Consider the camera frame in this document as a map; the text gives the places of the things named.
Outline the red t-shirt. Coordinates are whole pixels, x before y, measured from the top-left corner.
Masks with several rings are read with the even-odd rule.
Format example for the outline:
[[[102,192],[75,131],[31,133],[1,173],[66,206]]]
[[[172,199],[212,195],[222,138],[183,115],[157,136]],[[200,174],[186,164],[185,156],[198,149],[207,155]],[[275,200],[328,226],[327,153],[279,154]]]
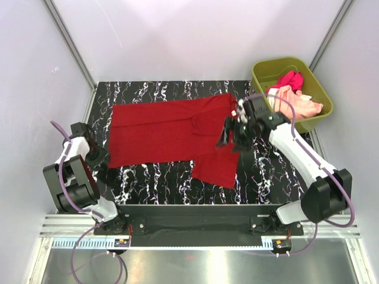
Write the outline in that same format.
[[[192,178],[233,188],[239,154],[217,147],[224,120],[236,99],[230,93],[207,98],[113,106],[108,150],[110,168],[146,163],[194,161]]]

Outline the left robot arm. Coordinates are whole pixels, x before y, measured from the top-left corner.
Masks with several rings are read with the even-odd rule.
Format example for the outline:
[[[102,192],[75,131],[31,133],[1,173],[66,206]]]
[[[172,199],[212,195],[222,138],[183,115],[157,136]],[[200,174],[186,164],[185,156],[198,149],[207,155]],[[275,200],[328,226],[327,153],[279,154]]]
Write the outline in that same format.
[[[43,176],[53,202],[60,213],[79,213],[92,217],[97,229],[122,234],[128,220],[114,201],[100,193],[92,172],[107,167],[108,152],[95,141],[88,124],[77,122],[68,134],[57,122],[51,125],[63,136],[62,153]]]

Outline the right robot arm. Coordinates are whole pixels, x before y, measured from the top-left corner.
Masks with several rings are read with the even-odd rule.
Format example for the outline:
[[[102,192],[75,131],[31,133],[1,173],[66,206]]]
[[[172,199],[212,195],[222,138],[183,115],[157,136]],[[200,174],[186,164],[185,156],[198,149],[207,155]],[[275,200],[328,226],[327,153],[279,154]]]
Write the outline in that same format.
[[[294,202],[279,206],[262,220],[261,234],[283,234],[290,225],[302,221],[318,224],[322,221],[339,228],[349,227],[355,220],[351,202],[352,175],[346,169],[338,170],[317,154],[295,129],[295,120],[282,112],[271,112],[263,105],[261,94],[240,99],[235,114],[224,121],[218,147],[233,143],[233,151],[249,151],[252,140],[266,137],[303,178],[307,191]],[[349,221],[342,225],[329,218],[350,210]]]

